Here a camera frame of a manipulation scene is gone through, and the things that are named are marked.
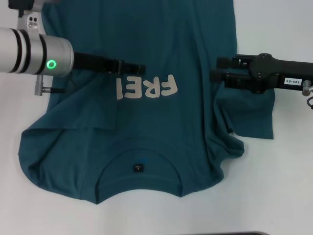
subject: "t-shirt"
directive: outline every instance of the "t-shirt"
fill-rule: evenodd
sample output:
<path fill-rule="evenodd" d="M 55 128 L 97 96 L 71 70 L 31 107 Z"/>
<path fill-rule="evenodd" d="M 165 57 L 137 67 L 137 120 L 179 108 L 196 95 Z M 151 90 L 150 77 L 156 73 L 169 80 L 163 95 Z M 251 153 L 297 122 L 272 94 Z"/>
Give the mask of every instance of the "t-shirt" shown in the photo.
<path fill-rule="evenodd" d="M 46 4 L 43 22 L 75 52 L 146 73 L 54 77 L 65 93 L 22 133 L 20 163 L 35 185 L 96 204 L 133 189 L 181 197 L 220 182 L 221 162 L 242 156 L 229 133 L 273 138 L 274 91 L 209 81 L 217 57 L 237 52 L 232 0 L 67 0 Z"/>

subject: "black cable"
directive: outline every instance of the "black cable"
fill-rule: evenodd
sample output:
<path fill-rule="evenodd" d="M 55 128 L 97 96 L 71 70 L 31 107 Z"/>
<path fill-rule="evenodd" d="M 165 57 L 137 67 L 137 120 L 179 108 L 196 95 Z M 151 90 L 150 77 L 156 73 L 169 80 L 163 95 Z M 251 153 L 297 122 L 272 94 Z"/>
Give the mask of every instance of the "black cable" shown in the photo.
<path fill-rule="evenodd" d="M 313 109 L 313 105 L 312 104 L 310 104 L 310 101 L 311 100 L 313 100 L 313 96 L 312 97 L 310 97 L 310 98 L 308 98 L 308 100 L 307 100 L 307 104 L 310 106 L 310 108 L 311 109 Z"/>

